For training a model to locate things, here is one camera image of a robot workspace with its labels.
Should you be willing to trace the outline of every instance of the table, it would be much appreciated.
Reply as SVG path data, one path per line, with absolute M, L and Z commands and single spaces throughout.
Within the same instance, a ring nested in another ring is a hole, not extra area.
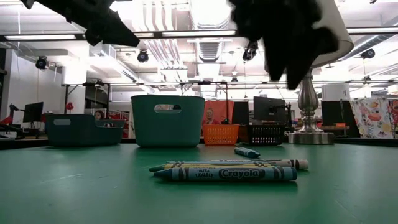
M 233 147 L 135 144 L 0 151 L 0 223 L 395 223 L 393 147 L 255 147 L 267 159 L 308 159 L 286 183 L 163 182 L 168 160 L 242 158 Z

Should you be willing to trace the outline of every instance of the security camera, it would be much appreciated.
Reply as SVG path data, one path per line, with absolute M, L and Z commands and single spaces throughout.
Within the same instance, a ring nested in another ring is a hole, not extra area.
M 49 68 L 49 62 L 47 61 L 46 56 L 39 56 L 39 59 L 36 61 L 36 68 L 41 70 L 46 70 Z
M 375 51 L 373 49 L 369 49 L 363 53 L 361 53 L 361 58 L 366 59 L 366 58 L 373 58 L 375 56 Z
M 141 63 L 147 62 L 149 59 L 148 54 L 147 54 L 147 50 L 140 50 L 137 60 Z
M 256 56 L 256 50 L 259 48 L 257 41 L 250 41 L 243 52 L 242 59 L 247 62 L 250 61 Z

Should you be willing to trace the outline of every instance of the teal plastic basket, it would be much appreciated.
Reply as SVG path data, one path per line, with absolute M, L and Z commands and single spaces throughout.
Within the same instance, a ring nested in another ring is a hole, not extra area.
M 123 136 L 123 127 L 104 127 L 90 114 L 48 114 L 45 126 L 52 146 L 108 146 L 119 144 Z
M 140 147 L 195 147 L 200 142 L 205 99 L 199 96 L 131 97 L 136 142 Z M 178 105 L 178 110 L 155 110 Z

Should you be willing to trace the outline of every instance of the person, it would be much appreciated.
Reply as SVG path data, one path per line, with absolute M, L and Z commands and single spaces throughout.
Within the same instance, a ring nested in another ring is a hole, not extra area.
M 221 124 L 219 121 L 213 118 L 214 111 L 212 108 L 208 108 L 206 111 L 206 120 L 202 121 L 202 125 L 204 124 Z
M 98 110 L 98 111 L 95 111 L 94 117 L 95 117 L 95 120 L 102 120 L 102 119 L 105 119 L 105 114 L 104 114 L 104 112 Z

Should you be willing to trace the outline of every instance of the black plastic basket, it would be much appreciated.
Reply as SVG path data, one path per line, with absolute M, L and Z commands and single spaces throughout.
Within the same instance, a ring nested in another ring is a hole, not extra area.
M 239 127 L 239 140 L 251 146 L 277 146 L 282 144 L 285 123 L 244 125 Z

